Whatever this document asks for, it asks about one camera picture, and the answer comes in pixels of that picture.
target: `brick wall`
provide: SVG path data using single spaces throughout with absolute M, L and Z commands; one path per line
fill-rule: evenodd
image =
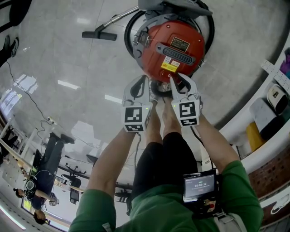
M 249 174 L 258 198 L 261 198 L 290 181 L 290 145 L 271 161 Z

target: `digital display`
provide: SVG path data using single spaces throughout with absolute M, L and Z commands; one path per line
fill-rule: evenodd
M 214 175 L 190 178 L 185 180 L 185 198 L 193 199 L 214 191 Z

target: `green shirt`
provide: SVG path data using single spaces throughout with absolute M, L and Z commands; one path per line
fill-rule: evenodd
M 259 230 L 263 211 L 240 161 L 230 163 L 222 173 L 221 204 L 226 213 L 239 215 L 248 232 Z M 116 228 L 114 201 L 99 190 L 86 191 L 80 201 L 70 232 L 105 232 L 109 223 L 115 232 L 218 232 L 213 218 L 195 219 L 182 205 L 180 187 L 161 185 L 136 197 L 130 221 Z

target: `warning label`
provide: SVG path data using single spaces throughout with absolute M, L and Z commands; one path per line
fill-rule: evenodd
M 189 43 L 185 42 L 182 39 L 174 37 L 170 46 L 180 51 L 186 52 L 187 48 L 189 47 Z
M 174 60 L 171 62 L 171 64 L 174 65 L 174 66 L 176 66 L 176 67 L 179 67 L 179 65 L 180 65 L 180 63 L 178 63 L 178 62 L 176 62 Z
M 171 61 L 171 57 L 166 56 L 163 63 L 170 63 L 170 61 Z
M 172 65 L 172 64 L 168 64 L 168 63 L 162 63 L 161 65 L 162 68 L 171 71 L 171 72 L 176 72 L 177 68 L 176 66 Z

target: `dark pants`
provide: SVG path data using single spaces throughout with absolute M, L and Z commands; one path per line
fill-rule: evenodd
M 9 137 L 11 135 L 11 130 L 7 130 L 6 135 L 2 138 L 2 140 L 9 146 L 12 148 L 13 144 L 15 143 L 15 141 L 17 140 L 17 136 L 14 136 L 12 139 L 8 140 Z M 0 155 L 0 159 L 4 158 L 6 155 L 8 155 L 8 150 L 6 150 L 6 148 L 0 144 L 1 147 L 1 155 Z
M 54 137 L 49 138 L 44 156 L 40 161 L 39 171 L 47 170 L 55 176 L 58 171 L 60 159 L 62 157 L 63 147 L 63 140 L 56 142 Z
M 132 199 L 163 184 L 183 186 L 183 175 L 198 172 L 194 155 L 176 132 L 163 139 L 163 145 L 149 143 L 140 157 L 133 182 Z
M 11 57 L 11 49 L 0 51 L 0 67 Z

